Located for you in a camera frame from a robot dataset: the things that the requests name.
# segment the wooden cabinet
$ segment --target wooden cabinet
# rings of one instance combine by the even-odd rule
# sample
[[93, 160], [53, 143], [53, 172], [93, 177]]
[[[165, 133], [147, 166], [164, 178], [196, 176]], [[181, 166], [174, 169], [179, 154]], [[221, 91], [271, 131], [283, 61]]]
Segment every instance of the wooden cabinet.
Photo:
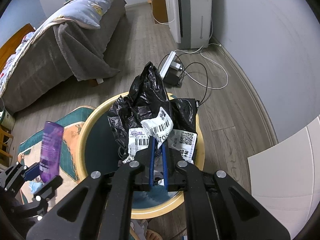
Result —
[[167, 7], [165, 5], [165, 0], [153, 0], [152, 1], [153, 7], [153, 16], [161, 23], [168, 22], [168, 15], [167, 15]]

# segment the crumpled black plastic bag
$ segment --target crumpled black plastic bag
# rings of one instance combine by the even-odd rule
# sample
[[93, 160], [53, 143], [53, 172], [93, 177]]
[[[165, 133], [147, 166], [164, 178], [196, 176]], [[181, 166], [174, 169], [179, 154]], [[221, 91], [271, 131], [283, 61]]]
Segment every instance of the crumpled black plastic bag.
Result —
[[128, 156], [129, 129], [142, 127], [142, 120], [157, 117], [161, 106], [170, 115], [173, 129], [196, 133], [199, 101], [193, 98], [169, 100], [158, 70], [149, 62], [132, 82], [129, 94], [119, 97], [107, 111], [115, 140], [124, 150], [123, 159]]

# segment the wooden headboard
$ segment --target wooden headboard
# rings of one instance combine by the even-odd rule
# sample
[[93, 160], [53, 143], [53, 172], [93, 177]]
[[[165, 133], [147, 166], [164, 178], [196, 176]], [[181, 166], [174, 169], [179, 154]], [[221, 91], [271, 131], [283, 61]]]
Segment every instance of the wooden headboard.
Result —
[[7, 59], [16, 53], [16, 48], [21, 44], [24, 36], [29, 32], [34, 32], [30, 23], [24, 25], [18, 30], [1, 48], [0, 48], [0, 72], [3, 70]]

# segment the blue wall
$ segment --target blue wall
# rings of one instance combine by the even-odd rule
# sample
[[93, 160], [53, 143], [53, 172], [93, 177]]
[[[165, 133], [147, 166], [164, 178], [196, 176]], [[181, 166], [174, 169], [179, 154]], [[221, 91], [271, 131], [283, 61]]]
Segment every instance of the blue wall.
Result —
[[46, 19], [40, 0], [12, 0], [0, 18], [0, 47], [27, 23], [38, 28]]

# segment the white appliance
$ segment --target white appliance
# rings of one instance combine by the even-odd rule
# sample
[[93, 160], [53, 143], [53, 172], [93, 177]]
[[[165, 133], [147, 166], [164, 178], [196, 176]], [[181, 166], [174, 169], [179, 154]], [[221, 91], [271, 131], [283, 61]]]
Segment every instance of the white appliance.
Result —
[[179, 49], [207, 47], [212, 0], [165, 0], [170, 31]]

